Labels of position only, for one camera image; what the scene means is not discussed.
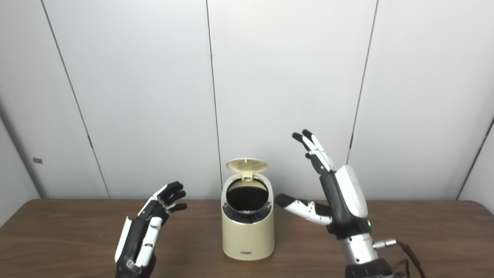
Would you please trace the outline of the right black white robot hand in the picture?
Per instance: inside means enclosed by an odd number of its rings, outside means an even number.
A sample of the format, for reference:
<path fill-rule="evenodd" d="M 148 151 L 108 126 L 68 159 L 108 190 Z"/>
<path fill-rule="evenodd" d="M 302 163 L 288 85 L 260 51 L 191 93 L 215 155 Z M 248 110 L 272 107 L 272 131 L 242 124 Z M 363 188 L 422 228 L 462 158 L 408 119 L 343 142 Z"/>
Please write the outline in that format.
<path fill-rule="evenodd" d="M 275 204 L 312 223 L 324 225 L 338 240 L 368 234 L 367 203 L 355 172 L 349 165 L 336 169 L 334 162 L 323 149 L 316 136 L 304 129 L 292 137 L 306 149 L 305 157 L 311 161 L 325 194 L 327 205 L 314 201 L 278 194 Z"/>

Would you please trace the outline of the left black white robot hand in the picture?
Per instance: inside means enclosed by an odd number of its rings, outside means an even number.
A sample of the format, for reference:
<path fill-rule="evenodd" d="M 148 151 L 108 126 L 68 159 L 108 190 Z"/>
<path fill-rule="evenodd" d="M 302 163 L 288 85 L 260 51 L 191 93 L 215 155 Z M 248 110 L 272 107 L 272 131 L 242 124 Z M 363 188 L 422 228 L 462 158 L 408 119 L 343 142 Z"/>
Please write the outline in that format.
<path fill-rule="evenodd" d="M 159 231 L 172 213 L 187 208 L 185 203 L 175 203 L 185 196 L 182 183 L 168 183 L 147 200 L 136 218 L 126 217 L 114 257 L 116 278 L 151 276 Z"/>

